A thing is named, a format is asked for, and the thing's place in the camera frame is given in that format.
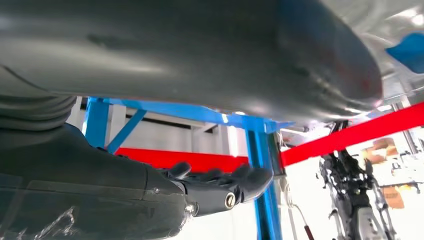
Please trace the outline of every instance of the blue steel beam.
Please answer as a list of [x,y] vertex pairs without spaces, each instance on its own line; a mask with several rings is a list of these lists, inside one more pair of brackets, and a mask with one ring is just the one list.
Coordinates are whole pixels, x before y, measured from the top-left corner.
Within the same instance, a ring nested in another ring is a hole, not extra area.
[[102,98],[89,97],[82,133],[93,147],[105,147],[109,104]]
[[[246,131],[249,162],[252,167],[273,169],[269,136],[263,132]],[[280,212],[274,183],[255,201],[258,240],[282,240]]]
[[147,111],[137,110],[131,119],[123,126],[123,128],[118,132],[118,134],[113,138],[113,140],[107,146],[107,151],[111,154],[114,154],[121,144],[127,139],[130,133],[134,130],[137,124],[143,119]]
[[274,133],[281,128],[294,124],[293,122],[275,122],[260,117],[249,117],[248,120],[246,120],[246,116],[243,115],[224,114],[214,111],[208,107],[191,104],[125,100],[116,98],[105,98],[104,102],[199,122],[234,126],[259,133]]

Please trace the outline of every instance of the gray curved panel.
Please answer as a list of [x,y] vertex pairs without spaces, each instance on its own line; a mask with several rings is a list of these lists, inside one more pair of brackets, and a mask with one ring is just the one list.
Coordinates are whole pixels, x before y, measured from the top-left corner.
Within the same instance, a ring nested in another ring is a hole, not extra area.
[[51,94],[300,123],[382,97],[368,50],[317,0],[0,0],[0,32],[0,64]]

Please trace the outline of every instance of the metal screw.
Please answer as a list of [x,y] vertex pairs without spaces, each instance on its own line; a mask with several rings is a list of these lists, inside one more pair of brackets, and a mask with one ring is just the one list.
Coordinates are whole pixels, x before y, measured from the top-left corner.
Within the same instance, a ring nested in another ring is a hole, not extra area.
[[232,209],[236,205],[236,196],[234,193],[229,192],[225,197],[225,207],[227,209]]
[[189,204],[189,205],[185,206],[185,211],[186,212],[189,212],[189,213],[192,213],[192,212],[195,211],[195,206]]

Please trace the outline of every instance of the cable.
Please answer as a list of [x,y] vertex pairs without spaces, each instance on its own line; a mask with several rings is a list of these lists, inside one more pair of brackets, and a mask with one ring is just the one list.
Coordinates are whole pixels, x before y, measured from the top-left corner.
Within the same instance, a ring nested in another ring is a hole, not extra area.
[[287,207],[289,209],[297,209],[299,211],[300,215],[302,216],[303,223],[304,223],[303,228],[306,232],[308,239],[314,240],[314,236],[312,235],[311,229],[309,228],[309,225],[306,222],[305,216],[304,216],[301,208],[293,202],[293,198],[292,198],[292,194],[291,194],[292,192],[291,192],[290,184],[289,184],[288,181],[286,181],[286,183],[285,183],[284,190],[283,189],[281,189],[281,190],[284,193],[284,199],[285,199],[285,202],[287,204]]

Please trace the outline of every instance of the red crossbar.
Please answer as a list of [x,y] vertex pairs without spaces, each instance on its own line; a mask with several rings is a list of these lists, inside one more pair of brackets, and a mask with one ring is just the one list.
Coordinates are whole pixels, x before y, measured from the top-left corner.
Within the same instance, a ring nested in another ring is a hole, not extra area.
[[116,154],[128,156],[130,159],[150,164],[158,169],[169,169],[177,163],[187,162],[191,165],[191,171],[195,173],[205,173],[211,169],[220,169],[224,173],[232,173],[239,166],[249,163],[245,156],[233,157],[151,149],[119,148]]
[[424,126],[424,102],[286,150],[281,153],[281,162],[288,166],[418,126]]
[[[288,166],[311,157],[342,150],[354,144],[418,126],[424,126],[424,103],[375,118],[286,150],[281,153],[281,162],[283,166]],[[135,148],[120,148],[116,154],[122,154],[133,160],[150,164],[154,168],[168,169],[177,163],[188,162],[192,167],[192,171],[199,173],[204,173],[211,169],[220,169],[224,173],[231,173],[237,167],[249,162],[245,156],[233,157],[229,155]]]

